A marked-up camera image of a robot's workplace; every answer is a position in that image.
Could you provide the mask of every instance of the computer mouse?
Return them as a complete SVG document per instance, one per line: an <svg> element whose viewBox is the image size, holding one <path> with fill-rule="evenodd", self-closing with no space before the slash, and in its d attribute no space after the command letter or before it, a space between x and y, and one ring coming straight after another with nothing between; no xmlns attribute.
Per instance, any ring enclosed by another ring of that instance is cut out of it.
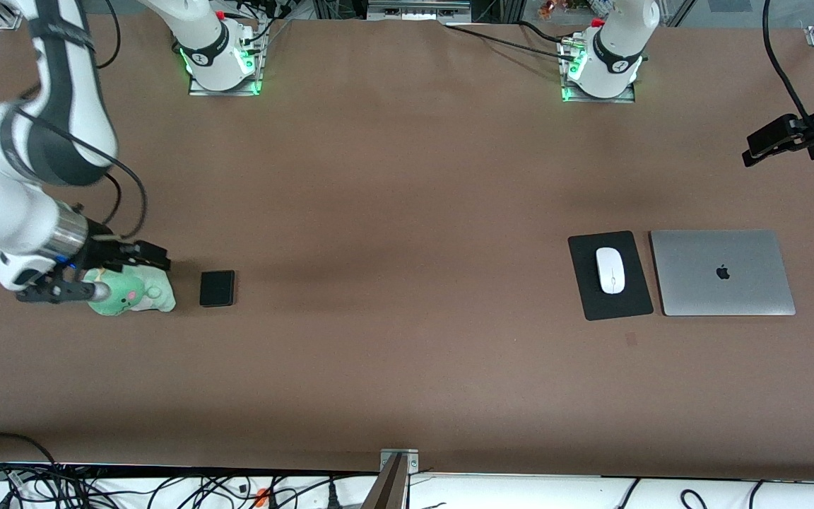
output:
<svg viewBox="0 0 814 509"><path fill-rule="evenodd" d="M595 250L595 264L598 267L598 281L604 293L624 291L624 263L620 252L613 247L600 247Z"/></svg>

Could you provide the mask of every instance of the table surface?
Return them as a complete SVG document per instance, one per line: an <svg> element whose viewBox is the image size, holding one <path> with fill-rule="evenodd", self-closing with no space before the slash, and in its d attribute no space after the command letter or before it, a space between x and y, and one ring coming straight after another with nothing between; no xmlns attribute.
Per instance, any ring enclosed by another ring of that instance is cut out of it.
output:
<svg viewBox="0 0 814 509"><path fill-rule="evenodd" d="M562 103L546 57L436 22L295 21L261 96L191 98L167 28L122 28L103 96L178 306L105 318L0 288L0 431L62 461L373 468L416 447L439 471L814 478L814 163L743 168L746 135L794 109L758 31L659 29L613 105ZM111 30L94 16L100 58ZM26 37L0 36L0 100L35 80ZM773 39L814 110L814 48ZM54 194L92 217L113 199ZM632 230L658 310L663 228L775 229L797 315L587 322L567 238ZM200 308L216 269L237 302Z"/></svg>

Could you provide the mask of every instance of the plush toy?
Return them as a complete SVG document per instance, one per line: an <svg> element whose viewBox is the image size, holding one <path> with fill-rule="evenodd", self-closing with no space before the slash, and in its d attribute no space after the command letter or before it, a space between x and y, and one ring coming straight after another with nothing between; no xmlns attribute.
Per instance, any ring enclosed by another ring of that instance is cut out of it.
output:
<svg viewBox="0 0 814 509"><path fill-rule="evenodd" d="M103 316L121 315L126 310L158 309L169 312L175 308L175 294L165 271L146 265L129 265L117 273L94 269L84 274L88 283L109 286L109 296L99 302L88 302L90 308Z"/></svg>

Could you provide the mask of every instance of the black mouse pad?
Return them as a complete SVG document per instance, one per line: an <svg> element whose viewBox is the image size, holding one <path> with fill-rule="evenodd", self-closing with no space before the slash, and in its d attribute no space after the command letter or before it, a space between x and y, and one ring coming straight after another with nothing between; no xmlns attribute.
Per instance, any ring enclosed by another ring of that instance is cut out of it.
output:
<svg viewBox="0 0 814 509"><path fill-rule="evenodd" d="M633 232L578 235L567 239L574 259L579 297L586 320L604 320L624 316L651 315L652 299L642 273L639 252ZM600 247L613 247L620 252L624 264L624 289L620 293L604 293L598 282L595 251Z"/></svg>

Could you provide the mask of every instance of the silver laptop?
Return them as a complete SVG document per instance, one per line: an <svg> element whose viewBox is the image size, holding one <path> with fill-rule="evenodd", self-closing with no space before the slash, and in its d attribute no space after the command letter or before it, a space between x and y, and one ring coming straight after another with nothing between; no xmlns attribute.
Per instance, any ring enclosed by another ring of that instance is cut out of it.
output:
<svg viewBox="0 0 814 509"><path fill-rule="evenodd" d="M651 238L665 315L796 313L772 230L654 230Z"/></svg>

